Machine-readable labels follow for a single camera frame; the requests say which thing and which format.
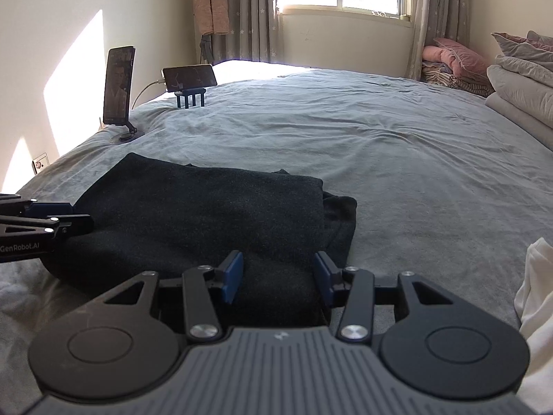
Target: phone screen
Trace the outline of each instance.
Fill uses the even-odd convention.
[[[103,122],[123,126],[129,120],[134,47],[110,49],[107,55]]]
[[[217,85],[217,79],[210,64],[164,68],[161,73],[165,78],[167,92]]]

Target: electrical outlet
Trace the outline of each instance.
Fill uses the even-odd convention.
[[[42,172],[48,165],[50,165],[50,162],[48,161],[48,154],[46,153],[32,160],[32,170],[35,175]]]

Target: charging cable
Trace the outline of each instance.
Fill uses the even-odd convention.
[[[134,105],[137,103],[138,98],[140,98],[140,95],[142,95],[148,87],[150,87],[151,85],[154,85],[154,84],[165,84],[165,78],[161,78],[160,80],[150,82],[150,84],[148,84],[146,87],[144,87],[142,89],[142,91],[138,94],[138,96],[136,97],[136,100],[134,100],[134,103],[133,103],[133,106],[131,107],[131,109],[134,109]]]

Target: metal screw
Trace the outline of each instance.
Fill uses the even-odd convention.
[[[342,334],[342,337],[350,340],[360,340],[364,339],[369,334],[369,331],[359,324],[349,324],[342,328],[340,334]]]
[[[195,324],[190,329],[190,335],[197,339],[210,339],[215,337],[219,332],[212,324]]]

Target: image of person on phone screen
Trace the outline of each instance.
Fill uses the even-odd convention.
[[[108,76],[104,95],[104,114],[109,118],[125,118],[126,89],[121,87],[125,82],[125,67],[114,64]]]

